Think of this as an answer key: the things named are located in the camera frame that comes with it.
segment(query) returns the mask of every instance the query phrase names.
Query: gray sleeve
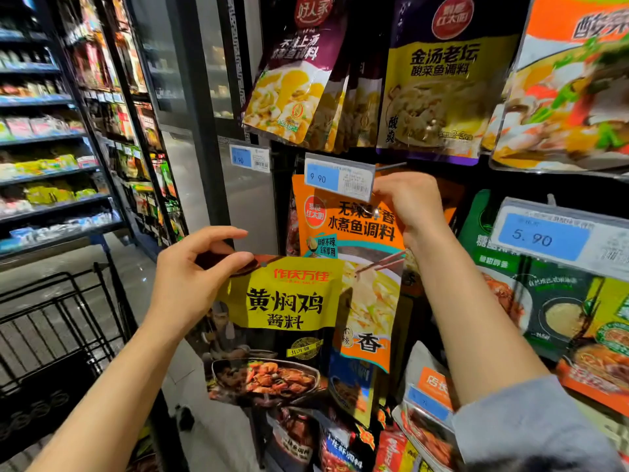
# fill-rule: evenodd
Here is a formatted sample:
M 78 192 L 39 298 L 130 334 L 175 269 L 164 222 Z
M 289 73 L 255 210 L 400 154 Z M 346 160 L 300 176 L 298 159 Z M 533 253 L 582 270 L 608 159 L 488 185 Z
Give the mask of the gray sleeve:
M 555 376 L 467 404 L 453 418 L 468 470 L 624 472 L 618 453 Z

